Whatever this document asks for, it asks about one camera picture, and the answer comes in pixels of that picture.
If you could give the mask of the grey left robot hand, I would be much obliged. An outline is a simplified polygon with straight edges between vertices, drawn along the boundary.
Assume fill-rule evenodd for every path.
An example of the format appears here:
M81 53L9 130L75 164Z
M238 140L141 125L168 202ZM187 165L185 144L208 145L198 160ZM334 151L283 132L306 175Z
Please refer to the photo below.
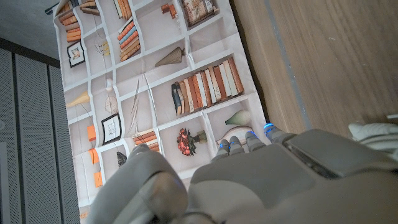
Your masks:
M397 161L341 136L264 126L221 142L188 187L136 146L99 191L87 223L396 223Z

